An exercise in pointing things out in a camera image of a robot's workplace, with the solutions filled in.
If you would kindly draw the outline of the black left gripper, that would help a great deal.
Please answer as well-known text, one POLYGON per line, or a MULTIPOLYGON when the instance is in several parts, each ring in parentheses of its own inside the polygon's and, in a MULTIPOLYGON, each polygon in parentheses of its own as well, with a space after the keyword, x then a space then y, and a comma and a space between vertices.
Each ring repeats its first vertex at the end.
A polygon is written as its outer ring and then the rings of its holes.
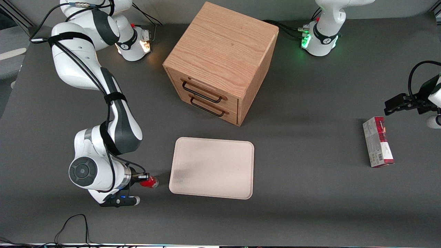
POLYGON ((395 112, 413 109, 417 109, 418 114, 438 112, 438 107, 428 99, 430 94, 435 89, 438 80, 439 75, 431 78, 421 85, 419 91, 414 95, 417 104, 414 102, 412 96, 405 93, 398 94, 395 96, 395 98, 387 100, 384 102, 384 114, 389 116, 395 112))

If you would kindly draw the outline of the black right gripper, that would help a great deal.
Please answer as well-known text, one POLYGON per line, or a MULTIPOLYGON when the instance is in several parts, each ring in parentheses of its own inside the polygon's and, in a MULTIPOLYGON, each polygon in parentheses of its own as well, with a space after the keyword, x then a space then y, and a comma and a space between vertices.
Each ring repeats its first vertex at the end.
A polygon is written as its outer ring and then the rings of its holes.
MULTIPOLYGON (((140 182, 148 182, 150 175, 148 173, 142 173, 139 175, 140 182)), ((131 187, 138 182, 138 174, 131 175, 128 184, 120 190, 121 195, 129 195, 131 187)))

